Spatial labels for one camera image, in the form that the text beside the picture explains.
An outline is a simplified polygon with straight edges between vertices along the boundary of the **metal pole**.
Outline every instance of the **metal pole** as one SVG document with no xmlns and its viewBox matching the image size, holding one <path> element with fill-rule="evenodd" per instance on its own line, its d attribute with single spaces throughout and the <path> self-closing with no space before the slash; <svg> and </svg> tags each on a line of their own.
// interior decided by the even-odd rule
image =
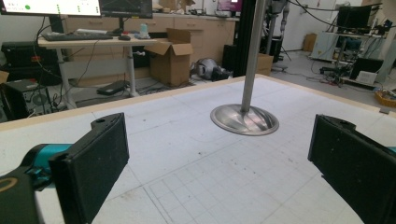
<svg viewBox="0 0 396 224">
<path fill-rule="evenodd" d="M 265 17 L 265 1 L 257 0 L 256 8 L 254 12 L 253 29 L 250 38 L 249 55 L 247 61 L 250 62 L 247 65 L 247 73 L 245 79 L 245 88 L 242 97 L 241 112 L 247 113 L 250 109 L 251 94 L 253 93 L 254 77 L 256 74 L 257 67 L 257 56 L 260 50 L 260 42 L 262 39 L 262 24 Z"/>
</svg>

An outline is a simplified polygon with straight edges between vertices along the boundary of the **cardboard box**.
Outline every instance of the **cardboard box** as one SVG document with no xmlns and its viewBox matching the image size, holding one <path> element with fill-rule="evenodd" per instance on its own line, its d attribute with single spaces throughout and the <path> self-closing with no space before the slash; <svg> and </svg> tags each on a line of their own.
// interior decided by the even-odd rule
<svg viewBox="0 0 396 224">
<path fill-rule="evenodd" d="M 270 76 L 273 60 L 273 56 L 259 53 L 259 55 L 257 56 L 256 73 Z"/>
<path fill-rule="evenodd" d="M 316 40 L 317 40 L 316 34 L 306 35 L 304 40 L 303 51 L 312 52 L 314 50 Z"/>
<path fill-rule="evenodd" d="M 150 57 L 150 75 L 166 86 L 187 84 L 190 78 L 190 55 L 193 53 L 189 31 L 166 29 L 167 39 L 145 46 Z"/>
</svg>

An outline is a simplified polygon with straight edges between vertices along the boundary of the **standing desk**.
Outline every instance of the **standing desk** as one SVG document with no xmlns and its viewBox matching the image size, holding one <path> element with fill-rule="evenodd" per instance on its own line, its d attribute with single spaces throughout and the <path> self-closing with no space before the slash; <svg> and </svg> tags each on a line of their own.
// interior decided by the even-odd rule
<svg viewBox="0 0 396 224">
<path fill-rule="evenodd" d="M 61 71 L 62 82 L 65 89 L 65 97 L 68 109 L 77 108 L 70 91 L 69 78 L 81 78 L 88 76 L 114 75 L 127 73 L 130 76 L 130 96 L 138 96 L 134 84 L 134 54 L 133 46 L 152 45 L 157 41 L 154 39 L 134 39 L 130 41 L 118 40 L 116 37 L 109 40 L 81 40 L 81 41 L 47 41 L 38 39 L 38 46 L 46 49 L 56 49 L 58 64 Z M 100 48 L 100 47 L 124 47 L 128 52 L 125 59 L 99 60 L 89 62 L 65 62 L 62 49 L 71 48 Z"/>
</svg>

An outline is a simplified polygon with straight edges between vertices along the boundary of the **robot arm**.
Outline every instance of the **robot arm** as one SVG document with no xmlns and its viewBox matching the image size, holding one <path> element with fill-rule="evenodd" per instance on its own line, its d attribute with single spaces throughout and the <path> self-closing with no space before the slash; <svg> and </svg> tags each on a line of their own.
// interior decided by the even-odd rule
<svg viewBox="0 0 396 224">
<path fill-rule="evenodd" d="M 127 164 L 129 151 L 122 113 L 91 126 L 75 144 L 33 147 L 18 168 L 0 176 L 1 223 L 44 223 L 35 190 L 51 183 L 66 224 L 92 222 Z"/>
</svg>

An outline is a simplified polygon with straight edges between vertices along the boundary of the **keyboard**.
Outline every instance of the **keyboard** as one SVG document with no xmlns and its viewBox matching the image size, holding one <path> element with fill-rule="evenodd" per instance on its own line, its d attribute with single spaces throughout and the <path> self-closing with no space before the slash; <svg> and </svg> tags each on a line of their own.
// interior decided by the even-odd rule
<svg viewBox="0 0 396 224">
<path fill-rule="evenodd" d="M 47 41 L 73 41 L 73 40 L 105 40 L 112 39 L 111 35 L 48 35 L 42 34 Z"/>
</svg>

